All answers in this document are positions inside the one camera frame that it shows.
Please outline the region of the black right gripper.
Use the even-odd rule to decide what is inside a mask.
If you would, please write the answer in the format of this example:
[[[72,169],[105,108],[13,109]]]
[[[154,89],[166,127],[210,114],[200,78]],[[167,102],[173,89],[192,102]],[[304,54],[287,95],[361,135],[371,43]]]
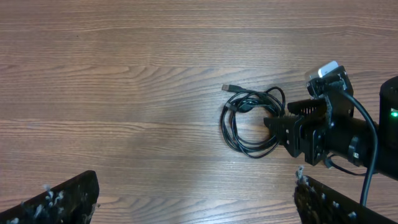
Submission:
[[[313,166],[329,153],[356,166],[370,165],[378,149],[377,126],[353,97],[345,67],[340,65],[323,78],[310,80],[307,90],[311,100],[287,104],[288,111],[299,116],[264,118],[279,144],[292,157],[302,153],[301,147],[305,162]]]

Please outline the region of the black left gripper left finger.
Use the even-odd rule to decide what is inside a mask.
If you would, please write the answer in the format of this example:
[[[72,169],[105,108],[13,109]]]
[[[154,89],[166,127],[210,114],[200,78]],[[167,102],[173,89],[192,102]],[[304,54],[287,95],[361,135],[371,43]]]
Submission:
[[[98,206],[96,172],[87,170],[45,192],[1,212],[6,224],[86,224]]]

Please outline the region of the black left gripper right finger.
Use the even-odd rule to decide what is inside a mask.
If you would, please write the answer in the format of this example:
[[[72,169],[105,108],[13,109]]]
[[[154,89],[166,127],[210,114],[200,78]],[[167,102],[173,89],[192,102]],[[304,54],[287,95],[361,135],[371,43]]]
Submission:
[[[304,224],[397,224],[303,173],[295,176],[294,202]]]

